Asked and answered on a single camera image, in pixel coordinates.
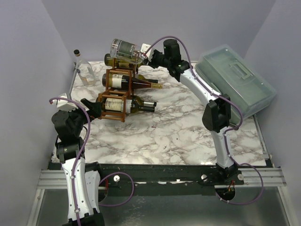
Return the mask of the clear bottle dark label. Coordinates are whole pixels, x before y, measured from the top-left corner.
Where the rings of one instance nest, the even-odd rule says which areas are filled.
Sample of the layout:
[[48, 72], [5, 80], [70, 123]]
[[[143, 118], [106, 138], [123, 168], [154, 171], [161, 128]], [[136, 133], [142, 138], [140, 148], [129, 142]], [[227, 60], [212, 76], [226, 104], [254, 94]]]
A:
[[131, 64], [141, 64], [146, 57], [141, 51], [138, 50], [137, 45], [120, 40], [114, 39], [110, 47], [110, 55], [113, 58], [126, 61]]

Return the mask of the clear wine bottle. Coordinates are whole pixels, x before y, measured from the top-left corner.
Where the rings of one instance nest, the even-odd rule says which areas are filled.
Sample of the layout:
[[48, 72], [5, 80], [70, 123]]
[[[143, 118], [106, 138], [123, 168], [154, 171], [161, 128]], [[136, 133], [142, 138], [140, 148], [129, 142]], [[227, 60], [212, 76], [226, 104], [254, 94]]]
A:
[[73, 51], [77, 63], [76, 63], [76, 72], [80, 77], [84, 86], [91, 87], [96, 84], [96, 77], [92, 69], [91, 64], [85, 60], [78, 49]]

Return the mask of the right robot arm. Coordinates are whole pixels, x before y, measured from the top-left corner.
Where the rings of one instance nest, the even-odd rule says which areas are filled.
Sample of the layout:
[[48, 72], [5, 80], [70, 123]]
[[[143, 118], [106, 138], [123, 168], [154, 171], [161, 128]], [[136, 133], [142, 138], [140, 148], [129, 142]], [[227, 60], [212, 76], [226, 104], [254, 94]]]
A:
[[141, 48], [142, 55], [150, 67], [166, 68], [173, 78], [188, 87], [205, 106], [202, 122], [214, 140], [217, 155], [216, 178], [219, 183], [228, 184], [238, 171], [238, 164], [231, 157], [230, 139], [227, 135], [227, 131], [231, 130], [230, 97], [221, 95], [196, 75], [191, 61], [182, 59], [177, 40], [167, 39], [163, 44], [164, 53], [150, 46]]

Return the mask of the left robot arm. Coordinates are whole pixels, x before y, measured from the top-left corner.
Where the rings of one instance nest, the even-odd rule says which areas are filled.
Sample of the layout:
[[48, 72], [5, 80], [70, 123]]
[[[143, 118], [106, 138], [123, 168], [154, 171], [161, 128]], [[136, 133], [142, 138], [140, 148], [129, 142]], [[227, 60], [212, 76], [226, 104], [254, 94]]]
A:
[[61, 163], [68, 194], [68, 226], [103, 226], [104, 219], [98, 207], [98, 187], [104, 182], [104, 174], [97, 162], [86, 164], [86, 137], [80, 133], [85, 124], [97, 119], [102, 113], [101, 102], [81, 102], [88, 108], [86, 111], [80, 104], [67, 99], [64, 95], [53, 97], [49, 101], [56, 105], [58, 112], [52, 116], [52, 123], [57, 132], [59, 142], [56, 143], [56, 156]]

